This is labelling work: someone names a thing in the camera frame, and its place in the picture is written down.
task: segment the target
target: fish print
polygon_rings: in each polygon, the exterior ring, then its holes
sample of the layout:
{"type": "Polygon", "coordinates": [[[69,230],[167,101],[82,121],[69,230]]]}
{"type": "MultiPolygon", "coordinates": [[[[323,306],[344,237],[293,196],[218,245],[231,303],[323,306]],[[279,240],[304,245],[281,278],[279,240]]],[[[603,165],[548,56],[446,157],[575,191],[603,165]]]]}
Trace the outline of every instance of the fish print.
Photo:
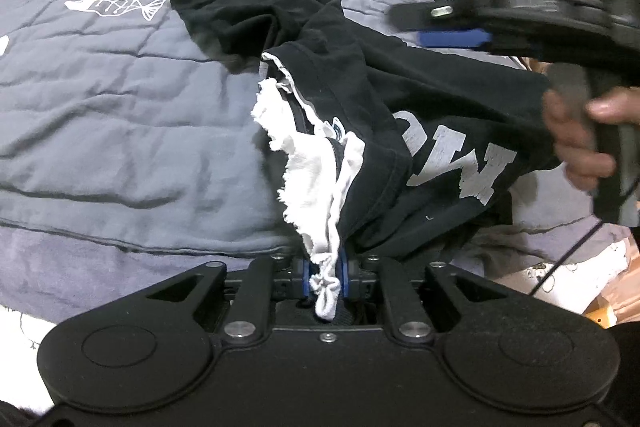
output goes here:
{"type": "Polygon", "coordinates": [[[65,6],[79,12],[93,12],[100,17],[118,17],[134,10],[140,10],[145,20],[150,21],[166,0],[152,0],[142,4],[140,0],[79,0],[66,1],[65,6]]]}

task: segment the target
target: gray quilted blanket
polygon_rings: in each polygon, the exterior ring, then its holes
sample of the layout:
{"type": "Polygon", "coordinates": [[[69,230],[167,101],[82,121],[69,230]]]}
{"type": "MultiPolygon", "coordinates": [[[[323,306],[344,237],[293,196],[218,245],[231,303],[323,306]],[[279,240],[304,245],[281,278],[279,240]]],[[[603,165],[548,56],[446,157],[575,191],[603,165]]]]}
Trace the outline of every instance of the gray quilted blanket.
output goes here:
{"type": "MultiPolygon", "coordinates": [[[[391,34],[384,10],[410,1],[418,0],[343,6],[391,34]]],[[[166,277],[159,265],[175,265],[171,254],[296,248],[276,201],[285,159],[268,152],[250,116],[258,81],[256,62],[193,42],[168,0],[0,0],[0,223],[112,246],[102,251],[108,259],[94,255],[74,272],[77,280],[55,284],[36,268],[41,258],[21,251],[20,263],[2,268],[0,301],[11,293],[9,279],[22,284],[11,288],[14,307],[22,298],[31,313],[52,319],[66,315],[63,307],[77,312],[114,298],[129,278],[118,255],[132,254],[113,246],[164,253],[136,266],[162,274],[141,276],[146,283],[166,277]],[[55,312],[29,300],[55,301],[56,293],[65,299],[55,312]]],[[[50,255],[64,259],[58,247],[50,255]]],[[[81,249],[69,250],[78,258],[81,249]]],[[[3,264],[17,260],[10,247],[2,255],[3,264]]]]}

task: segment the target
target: metal screw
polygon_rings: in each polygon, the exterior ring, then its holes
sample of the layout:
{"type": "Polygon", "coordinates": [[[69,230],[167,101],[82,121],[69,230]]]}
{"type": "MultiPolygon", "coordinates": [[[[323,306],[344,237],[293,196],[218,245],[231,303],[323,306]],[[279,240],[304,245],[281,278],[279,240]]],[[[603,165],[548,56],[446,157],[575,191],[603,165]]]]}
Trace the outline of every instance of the metal screw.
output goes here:
{"type": "Polygon", "coordinates": [[[225,333],[234,339],[244,339],[254,331],[255,326],[247,321],[233,321],[225,325],[225,333]]]}
{"type": "Polygon", "coordinates": [[[338,340],[338,335],[336,335],[335,333],[320,333],[320,342],[331,344],[336,340],[338,340]]]}
{"type": "Polygon", "coordinates": [[[431,17],[442,17],[443,15],[450,15],[453,13],[453,7],[441,6],[440,8],[434,8],[431,10],[431,17]]]}
{"type": "Polygon", "coordinates": [[[400,333],[411,339],[423,339],[431,333],[431,327],[424,322],[405,322],[398,328],[400,333]]]}

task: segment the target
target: finger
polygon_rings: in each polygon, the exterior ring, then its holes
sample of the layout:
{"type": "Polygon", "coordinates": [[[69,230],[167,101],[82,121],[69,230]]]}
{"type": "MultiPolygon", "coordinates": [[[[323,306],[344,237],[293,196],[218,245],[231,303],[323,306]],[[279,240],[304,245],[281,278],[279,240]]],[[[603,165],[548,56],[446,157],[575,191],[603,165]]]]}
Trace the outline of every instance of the finger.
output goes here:
{"type": "Polygon", "coordinates": [[[587,111],[593,120],[602,123],[640,123],[640,89],[616,87],[605,96],[591,100],[587,111]]]}
{"type": "Polygon", "coordinates": [[[560,96],[553,89],[548,89],[542,98],[544,111],[543,113],[547,118],[556,121],[567,121],[570,120],[571,115],[569,114],[569,109],[566,107],[566,104],[562,100],[562,96],[560,96]]]}
{"type": "Polygon", "coordinates": [[[598,186],[598,179],[595,176],[580,176],[580,174],[576,174],[568,166],[565,166],[564,174],[569,182],[578,190],[589,191],[598,186]]]}
{"type": "Polygon", "coordinates": [[[591,133],[579,122],[568,120],[560,123],[557,120],[545,118],[545,125],[557,142],[580,149],[591,148],[593,143],[591,133]]]}
{"type": "Polygon", "coordinates": [[[616,171],[616,162],[608,154],[556,143],[556,155],[579,176],[608,178],[616,171]]]}

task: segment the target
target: gray fabric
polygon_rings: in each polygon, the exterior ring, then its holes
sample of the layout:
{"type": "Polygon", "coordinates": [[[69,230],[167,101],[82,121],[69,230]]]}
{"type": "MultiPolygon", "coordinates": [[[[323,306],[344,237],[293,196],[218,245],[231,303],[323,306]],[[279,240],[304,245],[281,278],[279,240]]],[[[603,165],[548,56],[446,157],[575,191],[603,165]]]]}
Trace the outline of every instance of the gray fabric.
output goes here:
{"type": "MultiPolygon", "coordinates": [[[[510,193],[513,224],[481,229],[460,254],[482,258],[491,279],[543,261],[554,263],[597,223],[591,198],[567,181],[564,165],[521,176],[510,193]]],[[[627,227],[606,224],[569,262],[591,259],[629,235],[627,227]]]]}
{"type": "Polygon", "coordinates": [[[58,323],[209,261],[251,259],[136,253],[63,235],[0,227],[0,303],[58,323]]]}
{"type": "MultiPolygon", "coordinates": [[[[522,230],[500,225],[478,232],[460,257],[478,257],[490,279],[530,268],[538,263],[555,263],[598,222],[594,216],[549,230],[522,230]]],[[[581,263],[597,256],[612,243],[630,235],[627,227],[606,224],[571,256],[569,263],[581,263]]]]}
{"type": "MultiPolygon", "coordinates": [[[[64,234],[0,229],[0,303],[56,321],[208,259],[168,253],[298,248],[284,158],[249,115],[258,64],[210,60],[168,0],[79,1],[0,0],[0,222],[64,234]]],[[[343,6],[392,34],[386,8],[416,1],[343,6]]]]}

